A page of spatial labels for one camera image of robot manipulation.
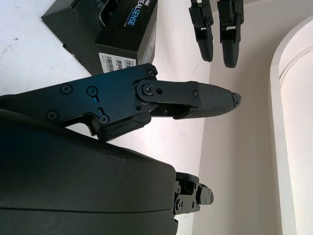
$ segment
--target barcode sticker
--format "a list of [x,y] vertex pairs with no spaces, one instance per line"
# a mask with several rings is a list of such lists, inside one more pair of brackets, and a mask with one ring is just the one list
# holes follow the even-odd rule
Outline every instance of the barcode sticker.
[[116,55],[109,55],[105,53],[99,53],[103,73],[113,72],[136,66],[136,60],[120,57]]

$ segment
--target white table surface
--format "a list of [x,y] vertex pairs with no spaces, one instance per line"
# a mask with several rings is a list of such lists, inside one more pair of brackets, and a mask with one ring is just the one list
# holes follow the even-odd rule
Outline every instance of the white table surface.
[[[41,20],[54,0],[1,0],[0,95],[17,94],[90,76]],[[154,65],[159,80],[208,83],[189,16],[190,0],[159,0]],[[204,119],[154,118],[112,141],[174,166],[199,173]],[[87,128],[76,127],[86,133]],[[179,235],[192,233],[193,214],[177,216]]]

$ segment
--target white wall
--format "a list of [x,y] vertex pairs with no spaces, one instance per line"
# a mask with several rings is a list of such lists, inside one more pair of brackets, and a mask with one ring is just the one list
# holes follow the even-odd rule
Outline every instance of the white wall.
[[288,71],[281,87],[286,143],[299,235],[313,233],[313,51]]
[[199,176],[212,188],[215,201],[195,214],[194,235],[282,233],[268,126],[269,69],[284,36],[311,14],[311,0],[246,6],[239,62],[232,70],[224,67],[214,16],[210,83],[238,92],[243,100],[234,112],[205,121]]

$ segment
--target black metal bracket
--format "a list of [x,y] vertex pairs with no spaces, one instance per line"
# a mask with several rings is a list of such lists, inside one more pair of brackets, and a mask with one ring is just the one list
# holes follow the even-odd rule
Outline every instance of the black metal bracket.
[[156,75],[153,65],[144,64],[3,96],[0,109],[63,127],[83,123],[92,135],[110,141],[144,127],[151,117],[212,117],[238,106],[229,90],[192,81],[157,81]]
[[244,1],[220,0],[218,9],[224,63],[226,67],[234,68],[237,65],[239,56],[241,24],[244,23]]
[[199,178],[186,173],[176,173],[174,214],[198,212],[200,205],[211,205],[212,190],[199,183]]
[[213,16],[209,0],[191,0],[189,8],[192,24],[194,25],[196,39],[199,44],[201,56],[204,61],[212,62],[213,60],[213,35],[212,28]]

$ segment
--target screw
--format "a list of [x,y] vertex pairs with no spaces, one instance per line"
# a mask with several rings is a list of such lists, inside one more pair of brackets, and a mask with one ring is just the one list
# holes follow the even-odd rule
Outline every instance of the screw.
[[211,26],[211,21],[210,21],[209,18],[207,18],[205,22],[206,22],[206,25],[207,25],[207,26]]
[[60,90],[61,90],[61,93],[63,94],[71,94],[73,91],[73,88],[70,84],[63,84]]
[[240,24],[241,24],[241,17],[240,16],[236,17],[236,24],[237,24],[237,26],[240,26]]
[[95,96],[98,94],[98,90],[95,87],[88,87],[87,88],[87,94],[90,96]]
[[196,97],[196,98],[199,97],[199,91],[198,90],[194,90],[194,97]]
[[176,206],[175,206],[177,211],[180,210],[180,205],[181,205],[181,202],[180,202],[180,200],[178,199],[178,200],[176,201]]
[[146,95],[152,95],[154,92],[154,88],[151,84],[143,85],[142,90]]
[[147,70],[147,74],[149,77],[153,77],[156,75],[156,72],[153,69],[148,69]]
[[101,115],[99,121],[101,124],[105,125],[109,122],[109,117],[107,115]]
[[47,118],[51,121],[57,120],[59,118],[58,112],[51,110],[47,113]]

